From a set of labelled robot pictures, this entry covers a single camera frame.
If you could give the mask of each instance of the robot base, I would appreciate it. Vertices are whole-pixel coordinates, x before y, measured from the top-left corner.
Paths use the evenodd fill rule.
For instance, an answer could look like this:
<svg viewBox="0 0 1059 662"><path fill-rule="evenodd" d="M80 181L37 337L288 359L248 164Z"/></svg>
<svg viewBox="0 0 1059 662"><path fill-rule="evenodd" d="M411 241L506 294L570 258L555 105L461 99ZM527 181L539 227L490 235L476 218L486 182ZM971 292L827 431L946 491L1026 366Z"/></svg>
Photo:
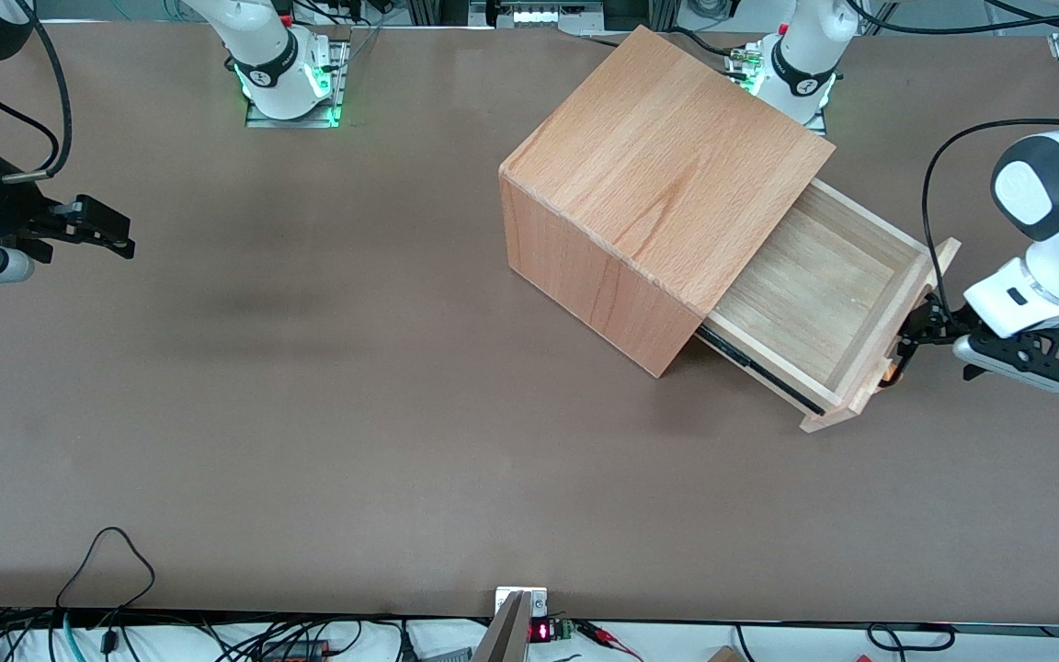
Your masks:
<svg viewBox="0 0 1059 662"><path fill-rule="evenodd" d="M312 109L295 119L273 119L265 115L245 89L248 112L244 125L251 129L336 129L341 124L341 104L345 97L345 73L349 64L349 42L329 41L324 35L315 35L318 40L317 62L312 68L312 85L329 95Z"/></svg>
<svg viewBox="0 0 1059 662"><path fill-rule="evenodd" d="M744 49L735 49L733 53L724 58L724 65L726 65L726 70L724 71L730 72L730 74L742 74L744 78L735 78L733 75L731 78L735 78L735 83L738 84L738 87L744 89L744 91L759 96L759 88L761 88L764 82L774 75L773 71L770 70L770 50L773 49L776 42L777 35L768 35L761 41L749 42ZM824 118L824 108L827 108L828 93L831 92L837 79L837 76L833 75L828 80L824 92L819 97L819 109L815 110L815 114L810 121L804 122L804 126L808 130L820 137L827 136L827 122L825 122ZM782 83L782 80L776 80L776 83Z"/></svg>

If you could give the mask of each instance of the open drawer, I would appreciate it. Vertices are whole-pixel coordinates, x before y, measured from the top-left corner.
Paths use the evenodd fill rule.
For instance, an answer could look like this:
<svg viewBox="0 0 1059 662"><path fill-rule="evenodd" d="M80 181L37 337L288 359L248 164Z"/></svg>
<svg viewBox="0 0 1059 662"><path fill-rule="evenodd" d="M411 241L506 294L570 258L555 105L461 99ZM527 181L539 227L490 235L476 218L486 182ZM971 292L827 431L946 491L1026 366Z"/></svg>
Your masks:
<svg viewBox="0 0 1059 662"><path fill-rule="evenodd" d="M947 239L938 263L957 251ZM864 410L933 278L923 245L816 179L698 336L806 412L811 432Z"/></svg>

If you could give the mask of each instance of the wooden drawer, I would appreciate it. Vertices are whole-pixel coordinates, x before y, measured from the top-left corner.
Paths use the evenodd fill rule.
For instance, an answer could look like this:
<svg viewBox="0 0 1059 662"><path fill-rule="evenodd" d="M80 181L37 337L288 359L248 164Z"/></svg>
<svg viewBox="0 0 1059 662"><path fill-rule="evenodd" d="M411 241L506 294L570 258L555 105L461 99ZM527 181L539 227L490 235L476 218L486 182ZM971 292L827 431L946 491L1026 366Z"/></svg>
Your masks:
<svg viewBox="0 0 1059 662"><path fill-rule="evenodd" d="M697 334L805 430L850 418L930 264L811 179L831 151L638 29L501 164L509 267L652 376Z"/></svg>
<svg viewBox="0 0 1059 662"><path fill-rule="evenodd" d="M949 264L957 251L948 239L938 260ZM748 372L806 412L802 427L814 431L861 413L890 365L896 332L932 286L923 244L816 179L699 337L753 361Z"/></svg>

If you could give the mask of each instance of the teal cable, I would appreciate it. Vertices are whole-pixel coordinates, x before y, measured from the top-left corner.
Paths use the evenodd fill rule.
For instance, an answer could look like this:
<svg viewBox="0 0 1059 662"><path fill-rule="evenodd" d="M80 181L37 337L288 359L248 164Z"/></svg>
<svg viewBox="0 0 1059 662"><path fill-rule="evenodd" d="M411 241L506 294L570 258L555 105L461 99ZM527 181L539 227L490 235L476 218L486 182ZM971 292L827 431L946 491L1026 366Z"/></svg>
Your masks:
<svg viewBox="0 0 1059 662"><path fill-rule="evenodd" d="M125 10L123 10L123 8L122 8L122 5L121 5L120 3L118 3L118 1L116 1L116 0L109 0L109 1L110 1L110 3L113 3L113 7L114 7L114 8L115 8L115 10L116 10L118 12L121 12L121 13L122 13L122 16L123 16L123 17L125 17L125 18L126 18L126 20L130 20L130 21L131 21L131 20L133 20L133 17L131 17L131 16L130 16L129 14L127 14L127 13L125 12Z"/></svg>
<svg viewBox="0 0 1059 662"><path fill-rule="evenodd" d="M165 17L168 18L168 20L172 20L172 21L182 21L182 20L185 20L185 18L182 17L182 14L178 14L177 16L174 16L174 14L172 14L169 12L169 0L163 0L163 12L165 13Z"/></svg>
<svg viewBox="0 0 1059 662"><path fill-rule="evenodd" d="M80 647L76 645L75 638L72 637L72 624L68 621L68 612L64 612L64 638L68 640L68 648L72 649L72 657L76 658L76 662L88 662L85 659L85 654L80 652Z"/></svg>

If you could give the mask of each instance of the cabinet side panel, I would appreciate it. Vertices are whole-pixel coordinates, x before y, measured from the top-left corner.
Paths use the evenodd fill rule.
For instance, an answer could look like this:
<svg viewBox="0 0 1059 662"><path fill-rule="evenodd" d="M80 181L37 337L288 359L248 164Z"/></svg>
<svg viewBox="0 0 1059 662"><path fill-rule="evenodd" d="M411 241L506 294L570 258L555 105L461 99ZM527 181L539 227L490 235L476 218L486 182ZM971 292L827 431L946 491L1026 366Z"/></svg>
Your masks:
<svg viewBox="0 0 1059 662"><path fill-rule="evenodd" d="M652 376L697 330L700 318L681 302L504 177L501 210L509 267Z"/></svg>

